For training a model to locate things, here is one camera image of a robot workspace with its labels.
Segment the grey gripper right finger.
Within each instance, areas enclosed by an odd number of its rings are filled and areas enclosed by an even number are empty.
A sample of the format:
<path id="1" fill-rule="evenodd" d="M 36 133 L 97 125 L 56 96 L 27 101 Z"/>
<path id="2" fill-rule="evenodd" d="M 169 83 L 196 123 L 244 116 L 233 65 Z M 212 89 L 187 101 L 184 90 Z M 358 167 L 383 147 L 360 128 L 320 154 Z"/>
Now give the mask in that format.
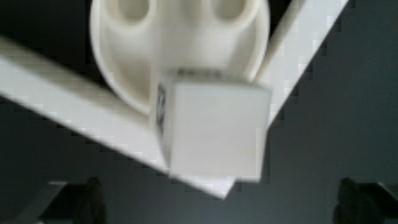
<path id="1" fill-rule="evenodd" d="M 336 224 L 386 224 L 398 220 L 398 184 L 344 178 L 338 188 Z"/>

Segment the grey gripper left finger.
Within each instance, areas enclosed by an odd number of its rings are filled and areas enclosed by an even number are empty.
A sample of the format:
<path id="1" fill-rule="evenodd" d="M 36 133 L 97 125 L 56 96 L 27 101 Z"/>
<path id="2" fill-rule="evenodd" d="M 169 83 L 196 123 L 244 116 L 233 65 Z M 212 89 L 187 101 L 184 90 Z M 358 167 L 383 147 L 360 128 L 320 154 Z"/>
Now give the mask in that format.
<path id="1" fill-rule="evenodd" d="M 109 224 L 102 181 L 50 181 L 11 224 Z"/>

